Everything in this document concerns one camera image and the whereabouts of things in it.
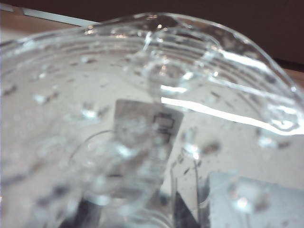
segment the transparent container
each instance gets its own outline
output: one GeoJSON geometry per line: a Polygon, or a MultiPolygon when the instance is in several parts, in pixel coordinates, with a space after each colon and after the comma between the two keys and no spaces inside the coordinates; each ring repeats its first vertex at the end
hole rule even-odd
{"type": "Polygon", "coordinates": [[[304,96],[232,29],[147,13],[1,45],[10,228],[304,227],[304,96]]]}

